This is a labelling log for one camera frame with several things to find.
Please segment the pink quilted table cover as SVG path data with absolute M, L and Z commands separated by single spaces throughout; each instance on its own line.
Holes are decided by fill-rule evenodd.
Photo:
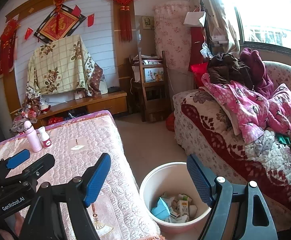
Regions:
M 103 153 L 107 153 L 111 158 L 109 173 L 97 200 L 87 208 L 99 239 L 161 239 L 160 228 L 141 202 L 139 189 L 110 112 L 100 111 L 63 121 L 48 126 L 47 131 L 52 146 L 36 153 L 32 151 L 25 135 L 0 143 L 0 160 L 12 157 L 24 149 L 30 151 L 30 158 L 10 170 L 7 178 L 21 174 L 45 154 L 53 155 L 54 167 L 38 179 L 36 194 L 40 185 L 46 181 L 52 186 L 62 185 L 76 176 L 82 176 Z M 18 211 L 24 220 L 30 205 Z M 60 209 L 67 239 L 76 239 L 67 204 L 60 203 Z M 20 239 L 8 228 L 4 219 L 0 219 L 0 229 L 9 231 L 14 239 Z

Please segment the framed fu character picture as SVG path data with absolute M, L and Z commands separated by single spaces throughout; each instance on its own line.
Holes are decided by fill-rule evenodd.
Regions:
M 60 10 L 54 9 L 39 25 L 34 36 L 45 43 L 71 36 L 86 20 L 79 7 L 74 9 L 62 4 Z

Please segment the pink water bottle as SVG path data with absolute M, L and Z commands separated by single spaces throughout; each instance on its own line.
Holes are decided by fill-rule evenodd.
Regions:
M 43 147 L 41 146 L 41 142 L 39 140 L 36 130 L 34 129 L 32 123 L 29 120 L 26 120 L 24 122 L 24 131 L 26 133 L 26 137 L 28 139 L 28 142 L 30 143 L 32 151 L 33 152 L 41 151 Z

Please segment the window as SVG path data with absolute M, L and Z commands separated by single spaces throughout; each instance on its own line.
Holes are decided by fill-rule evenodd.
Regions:
M 291 0 L 221 0 L 242 47 L 291 54 Z

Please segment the white milk carton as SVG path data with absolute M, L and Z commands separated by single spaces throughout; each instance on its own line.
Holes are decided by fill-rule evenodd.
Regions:
M 177 211 L 180 216 L 188 216 L 189 215 L 189 204 L 187 200 L 179 200 L 177 202 Z

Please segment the red hanging banner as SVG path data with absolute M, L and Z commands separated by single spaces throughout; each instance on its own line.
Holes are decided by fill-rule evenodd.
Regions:
M 16 19 L 11 19 L 0 36 L 0 78 L 14 68 L 15 40 L 19 26 Z

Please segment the dark purple garment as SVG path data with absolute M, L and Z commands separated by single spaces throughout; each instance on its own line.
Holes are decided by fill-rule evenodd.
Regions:
M 240 54 L 241 61 L 250 68 L 250 77 L 254 85 L 254 90 L 270 99 L 274 93 L 274 84 L 267 74 L 259 51 L 244 48 Z

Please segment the white bottle pink label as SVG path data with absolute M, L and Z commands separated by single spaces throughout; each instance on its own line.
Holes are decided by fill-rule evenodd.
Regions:
M 46 129 L 44 126 L 41 126 L 39 129 L 38 129 L 38 132 L 40 134 L 40 139 L 41 139 L 41 142 L 42 142 L 42 145 L 44 148 L 49 148 L 52 146 L 52 141 L 50 139 L 50 136 L 48 135 Z

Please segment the wooden chair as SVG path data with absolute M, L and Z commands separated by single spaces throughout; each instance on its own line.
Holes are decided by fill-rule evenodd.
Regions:
M 165 52 L 161 56 L 146 56 L 139 52 L 129 58 L 129 63 L 138 71 L 132 79 L 131 90 L 135 90 L 139 97 L 142 121 L 165 120 L 172 112 Z

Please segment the red chinese knot ornament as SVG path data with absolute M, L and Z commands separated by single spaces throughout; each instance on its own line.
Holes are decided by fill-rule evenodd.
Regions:
M 113 0 L 120 5 L 120 35 L 121 41 L 130 42 L 133 40 L 132 23 L 130 16 L 130 4 L 138 0 Z

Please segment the red cushion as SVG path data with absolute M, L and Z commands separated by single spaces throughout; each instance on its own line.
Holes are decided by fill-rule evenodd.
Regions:
M 200 63 L 200 64 L 192 64 L 189 67 L 189 70 L 193 73 L 194 75 L 194 82 L 197 85 L 197 87 L 202 87 L 202 76 L 207 72 L 207 66 L 208 62 Z

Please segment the pink polka dot blanket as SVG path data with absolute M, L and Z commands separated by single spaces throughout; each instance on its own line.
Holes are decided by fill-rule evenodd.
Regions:
M 218 104 L 228 107 L 229 112 L 236 116 L 246 144 L 261 137 L 267 127 L 291 136 L 291 91 L 286 84 L 279 85 L 272 98 L 267 99 L 236 81 L 213 84 L 207 73 L 201 79 Z

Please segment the blue snack packet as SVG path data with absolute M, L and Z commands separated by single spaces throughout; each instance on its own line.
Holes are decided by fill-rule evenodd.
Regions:
M 160 197 L 156 207 L 153 207 L 151 214 L 160 220 L 165 220 L 170 216 L 171 201 L 168 198 Z

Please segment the floral cloth covered television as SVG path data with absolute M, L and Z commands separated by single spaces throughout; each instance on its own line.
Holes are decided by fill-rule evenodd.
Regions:
M 62 38 L 37 48 L 28 62 L 26 96 L 29 99 L 82 90 L 101 95 L 103 69 L 94 61 L 81 35 Z

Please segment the wooden tv cabinet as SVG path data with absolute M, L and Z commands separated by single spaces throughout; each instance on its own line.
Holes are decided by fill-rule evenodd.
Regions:
M 74 109 L 85 109 L 88 113 L 107 110 L 112 115 L 127 113 L 127 93 L 125 91 L 104 94 L 100 98 L 86 97 L 78 100 L 71 100 L 55 106 L 44 114 L 38 116 L 38 122 L 34 124 L 34 128 L 47 126 L 48 119 L 51 116 L 64 114 Z

